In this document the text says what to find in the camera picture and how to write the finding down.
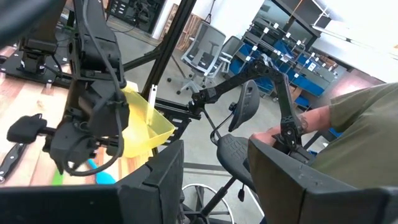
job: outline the person's arm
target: person's arm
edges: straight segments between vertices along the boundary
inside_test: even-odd
[[[298,116],[300,118],[304,133],[330,128],[330,107],[320,108],[304,112]],[[270,146],[273,146],[275,139],[272,137],[280,133],[280,126],[275,126],[263,133],[254,133],[251,138],[258,139]]]
[[[366,108],[386,94],[391,94],[398,88],[398,83],[387,83],[357,90],[331,99],[330,106],[323,106],[299,115],[304,133],[311,133],[322,129],[334,128],[337,132],[344,132]],[[272,137],[280,133],[280,126],[270,128],[263,133],[255,133],[251,138],[258,139],[273,146]]]

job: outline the green t-shirt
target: green t-shirt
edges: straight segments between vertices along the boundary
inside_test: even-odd
[[[361,189],[398,186],[398,83],[332,99],[330,120],[343,134],[313,168]]]

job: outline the yellow plastic container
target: yellow plastic container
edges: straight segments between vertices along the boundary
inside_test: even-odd
[[[130,107],[129,126],[123,131],[123,157],[132,158],[163,144],[174,132],[174,125],[133,89],[122,90]]]

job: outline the black robotic arm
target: black robotic arm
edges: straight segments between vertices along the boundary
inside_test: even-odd
[[[101,1],[73,3],[77,32],[68,45],[72,79],[62,120],[56,128],[48,128],[41,116],[24,116],[10,127],[7,140],[29,144],[44,134],[43,151],[50,154],[60,173],[66,170],[84,176],[106,169],[122,156],[121,132],[128,126],[129,107],[120,90],[126,81],[119,46],[106,25]],[[102,145],[113,158],[95,170],[77,172]]]
[[[289,154],[305,164],[311,164],[315,159],[314,155],[308,153],[303,147],[301,136],[303,134],[302,124],[292,107],[292,97],[290,95],[289,80],[286,74],[277,71],[262,58],[257,58],[246,66],[242,72],[211,88],[206,88],[194,93],[192,101],[188,104],[188,109],[193,114],[200,114],[206,104],[216,103],[222,94],[242,85],[248,80],[267,77],[274,83],[276,92],[279,96],[279,106],[281,113],[280,129],[281,133],[274,136],[277,140],[275,148]]]

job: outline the black knife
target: black knife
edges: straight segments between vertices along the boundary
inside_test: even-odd
[[[17,167],[27,144],[17,143],[7,153],[0,166],[0,184],[4,183]]]

